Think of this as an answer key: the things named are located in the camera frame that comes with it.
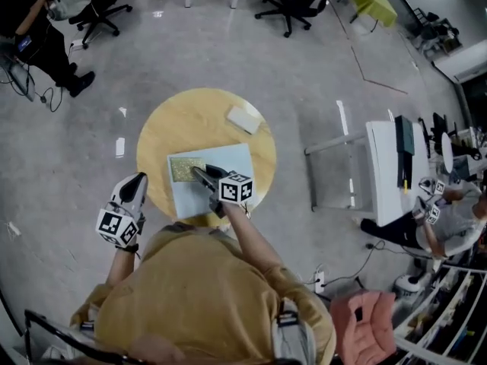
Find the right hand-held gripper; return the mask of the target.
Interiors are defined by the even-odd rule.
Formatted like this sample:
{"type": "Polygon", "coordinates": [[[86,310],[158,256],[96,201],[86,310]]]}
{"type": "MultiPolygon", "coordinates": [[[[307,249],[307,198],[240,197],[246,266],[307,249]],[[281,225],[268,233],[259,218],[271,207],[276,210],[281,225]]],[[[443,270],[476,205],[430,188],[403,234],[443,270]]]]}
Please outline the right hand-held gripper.
{"type": "Polygon", "coordinates": [[[209,207],[219,218],[225,216],[224,203],[245,205],[253,198],[253,178],[249,176],[228,172],[209,164],[205,169],[193,167],[192,175],[196,181],[212,191],[209,207]]]}

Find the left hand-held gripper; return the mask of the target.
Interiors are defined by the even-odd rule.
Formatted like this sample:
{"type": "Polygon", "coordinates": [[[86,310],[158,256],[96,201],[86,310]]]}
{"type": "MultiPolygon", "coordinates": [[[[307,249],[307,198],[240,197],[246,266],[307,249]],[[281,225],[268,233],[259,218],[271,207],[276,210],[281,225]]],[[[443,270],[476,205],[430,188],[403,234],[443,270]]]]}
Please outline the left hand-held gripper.
{"type": "Polygon", "coordinates": [[[145,216],[142,207],[148,189],[148,176],[134,173],[118,182],[111,199],[100,209],[96,231],[108,243],[118,248],[128,248],[137,243],[142,234],[145,216]]]}

